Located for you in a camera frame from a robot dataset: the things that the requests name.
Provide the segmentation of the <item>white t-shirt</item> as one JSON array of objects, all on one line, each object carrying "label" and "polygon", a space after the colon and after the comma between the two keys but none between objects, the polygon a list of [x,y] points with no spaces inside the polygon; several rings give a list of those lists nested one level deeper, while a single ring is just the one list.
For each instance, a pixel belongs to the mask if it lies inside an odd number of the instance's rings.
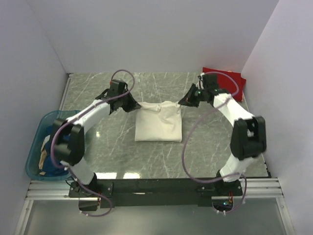
[{"label": "white t-shirt", "polygon": [[141,102],[135,117],[135,141],[182,141],[181,107],[177,102]]}]

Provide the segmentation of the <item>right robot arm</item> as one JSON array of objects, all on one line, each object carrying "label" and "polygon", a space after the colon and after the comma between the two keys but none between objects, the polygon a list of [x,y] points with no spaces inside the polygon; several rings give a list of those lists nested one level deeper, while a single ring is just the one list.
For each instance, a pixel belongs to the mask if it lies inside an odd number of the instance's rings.
[{"label": "right robot arm", "polygon": [[214,184],[218,195],[226,195],[235,189],[246,168],[267,148],[266,122],[262,116],[255,116],[245,110],[228,90],[218,84],[219,72],[203,72],[198,83],[192,84],[186,95],[178,102],[187,107],[198,107],[206,102],[229,121],[233,130],[230,140],[231,154],[225,165],[211,180],[195,179],[201,184]]}]

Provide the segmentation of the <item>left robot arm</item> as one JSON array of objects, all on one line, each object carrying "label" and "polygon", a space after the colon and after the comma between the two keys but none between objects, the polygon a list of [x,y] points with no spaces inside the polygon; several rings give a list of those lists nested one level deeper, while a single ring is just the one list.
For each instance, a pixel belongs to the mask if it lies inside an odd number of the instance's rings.
[{"label": "left robot arm", "polygon": [[128,84],[112,79],[110,87],[78,114],[56,119],[50,135],[50,157],[56,168],[67,170],[87,197],[100,192],[96,174],[84,159],[85,133],[102,118],[118,109],[129,113],[141,108],[130,93]]}]

